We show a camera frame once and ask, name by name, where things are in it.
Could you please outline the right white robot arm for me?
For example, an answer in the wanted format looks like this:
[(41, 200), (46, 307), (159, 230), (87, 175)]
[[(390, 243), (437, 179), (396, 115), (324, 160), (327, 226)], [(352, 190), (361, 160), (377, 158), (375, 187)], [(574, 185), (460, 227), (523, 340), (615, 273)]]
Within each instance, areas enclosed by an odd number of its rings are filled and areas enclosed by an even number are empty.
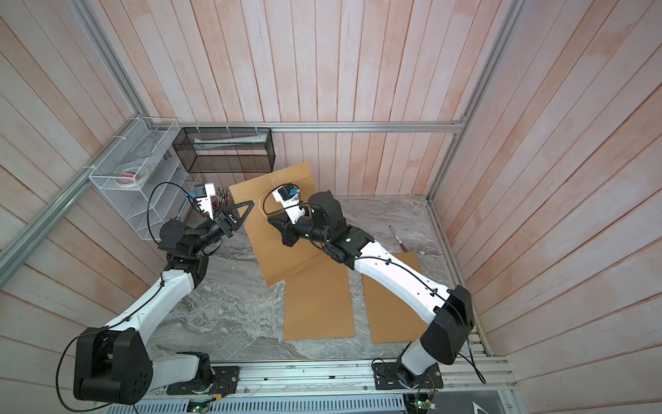
[(330, 285), (329, 277), (346, 267), (379, 283), (427, 324), (395, 362), (379, 362), (374, 367), (377, 388), (414, 388), (427, 378), (431, 367), (454, 363), (474, 326), (467, 289), (434, 282), (389, 253), (363, 229), (349, 225), (330, 191), (307, 199), (292, 183), (261, 197), (240, 191), (238, 186), (230, 191), (236, 203), (262, 207), (268, 198), (274, 198), (280, 206), (263, 214), (283, 243), (277, 250), (280, 259), (267, 260), (264, 274), (272, 274), (289, 287), (299, 286), (305, 298), (320, 305), (327, 296), (322, 288)]

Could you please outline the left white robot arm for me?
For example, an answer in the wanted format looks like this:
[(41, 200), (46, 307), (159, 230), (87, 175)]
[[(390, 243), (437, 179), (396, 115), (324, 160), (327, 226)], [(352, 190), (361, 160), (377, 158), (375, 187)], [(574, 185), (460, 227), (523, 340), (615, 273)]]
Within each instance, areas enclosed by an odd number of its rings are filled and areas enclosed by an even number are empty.
[(151, 359), (146, 345), (174, 306), (203, 281), (209, 263), (205, 248), (231, 237), (253, 207), (251, 200), (226, 206), (196, 228), (176, 219), (161, 226), (159, 248), (167, 254), (167, 265), (155, 284), (108, 324), (88, 328), (73, 340), (74, 398), (134, 405), (163, 387), (199, 394), (214, 390), (215, 372), (207, 354), (190, 351)]

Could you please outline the brown kraft file bag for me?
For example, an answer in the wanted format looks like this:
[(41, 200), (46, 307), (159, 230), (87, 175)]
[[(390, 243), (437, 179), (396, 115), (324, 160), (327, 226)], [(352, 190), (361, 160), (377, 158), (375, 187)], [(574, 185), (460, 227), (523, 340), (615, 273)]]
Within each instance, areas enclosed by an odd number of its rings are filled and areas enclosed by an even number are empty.
[(300, 240), (294, 247), (282, 244), (281, 233), (267, 222), (265, 215), (281, 205), (273, 200), (270, 192), (286, 183), (293, 183), (301, 190), (303, 200), (315, 193), (315, 181), (308, 162), (286, 167), (271, 174), (235, 184), (229, 188), (234, 202), (254, 202), (253, 210), (244, 223), (249, 241), (267, 286), (281, 280), (310, 279), (322, 285), (334, 274), (334, 266), (326, 255), (307, 241)]

